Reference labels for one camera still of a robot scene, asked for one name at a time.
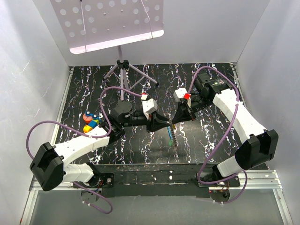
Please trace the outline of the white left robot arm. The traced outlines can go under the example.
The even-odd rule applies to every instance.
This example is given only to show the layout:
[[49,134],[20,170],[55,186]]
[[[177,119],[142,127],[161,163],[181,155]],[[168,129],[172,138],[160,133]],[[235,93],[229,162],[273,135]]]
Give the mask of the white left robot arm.
[[55,146],[49,142],[42,144],[30,164],[30,170],[44,191],[50,191],[63,182],[78,181],[88,187],[96,187],[106,177],[92,163],[77,165],[73,161],[119,140],[125,134],[125,127],[137,126],[145,126],[148,132],[155,132],[170,126],[170,123],[157,111],[154,99],[143,101],[142,108],[135,111],[130,102],[119,101],[108,119],[98,123],[86,135]]

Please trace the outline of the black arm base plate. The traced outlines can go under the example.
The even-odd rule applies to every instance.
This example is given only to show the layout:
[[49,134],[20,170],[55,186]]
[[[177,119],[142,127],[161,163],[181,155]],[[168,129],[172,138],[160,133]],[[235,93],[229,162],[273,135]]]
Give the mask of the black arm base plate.
[[197,181],[200,164],[94,165],[104,197],[195,196],[209,198],[209,186]]

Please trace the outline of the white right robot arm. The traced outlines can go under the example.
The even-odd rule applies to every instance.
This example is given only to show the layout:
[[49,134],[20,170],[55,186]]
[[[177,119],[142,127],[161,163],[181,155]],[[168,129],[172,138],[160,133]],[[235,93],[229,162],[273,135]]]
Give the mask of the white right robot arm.
[[274,158],[278,133],[274,129],[267,130],[250,114],[228,80],[210,80],[207,74],[200,74],[193,85],[196,93],[190,94],[185,88],[179,88],[173,93],[178,108],[172,123],[195,120],[196,112],[215,105],[233,122],[233,128],[242,143],[234,156],[213,166],[210,174],[200,178],[200,183],[223,186],[234,174]]

